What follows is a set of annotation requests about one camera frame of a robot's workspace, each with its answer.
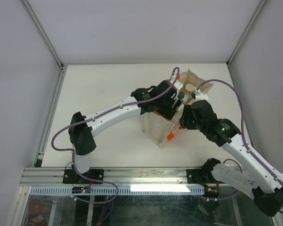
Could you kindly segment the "beige canvas bag orange handles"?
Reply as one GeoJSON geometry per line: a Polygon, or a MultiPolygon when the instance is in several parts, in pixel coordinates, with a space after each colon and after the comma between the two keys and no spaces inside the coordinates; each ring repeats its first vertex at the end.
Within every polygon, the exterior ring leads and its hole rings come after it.
{"type": "MultiPolygon", "coordinates": [[[[185,93],[185,85],[191,83],[195,88],[199,87],[204,79],[198,77],[191,70],[180,74],[179,81],[183,84],[180,90],[185,93]]],[[[144,132],[160,149],[163,149],[166,144],[171,141],[178,133],[185,129],[180,126],[179,120],[182,116],[184,106],[191,105],[194,99],[188,104],[184,103],[179,107],[178,111],[171,120],[159,115],[157,112],[146,113],[144,116],[144,132]]]]}

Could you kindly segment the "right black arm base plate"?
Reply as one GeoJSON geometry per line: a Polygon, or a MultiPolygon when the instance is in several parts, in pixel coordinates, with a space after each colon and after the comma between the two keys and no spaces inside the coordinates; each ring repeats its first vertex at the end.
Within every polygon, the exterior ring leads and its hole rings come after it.
{"type": "Polygon", "coordinates": [[[216,184],[217,180],[212,176],[212,174],[201,168],[187,169],[186,178],[188,184],[216,184]]]}

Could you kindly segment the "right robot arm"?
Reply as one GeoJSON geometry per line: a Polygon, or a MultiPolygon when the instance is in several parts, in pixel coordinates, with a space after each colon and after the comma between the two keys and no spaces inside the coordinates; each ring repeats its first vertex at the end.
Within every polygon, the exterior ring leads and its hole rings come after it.
{"type": "Polygon", "coordinates": [[[268,163],[228,119],[219,119],[206,100],[186,105],[180,119],[185,129],[198,130],[231,154],[246,169],[231,170],[221,161],[210,158],[201,167],[206,182],[214,180],[230,185],[247,195],[264,214],[273,217],[283,207],[283,173],[268,163]]]}

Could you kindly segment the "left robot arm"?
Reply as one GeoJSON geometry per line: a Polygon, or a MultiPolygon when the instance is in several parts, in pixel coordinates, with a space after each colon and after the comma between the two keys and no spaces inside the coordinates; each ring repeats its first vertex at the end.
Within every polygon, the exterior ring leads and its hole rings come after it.
{"type": "Polygon", "coordinates": [[[105,129],[128,118],[154,111],[172,119],[182,104],[181,88],[183,84],[179,81],[172,84],[169,80],[164,80],[157,86],[136,89],[120,103],[101,112],[89,116],[83,116],[81,112],[75,113],[71,121],[72,127],[68,130],[76,167],[73,178],[79,183],[88,180],[90,163],[87,158],[96,148],[94,138],[105,129]]]}

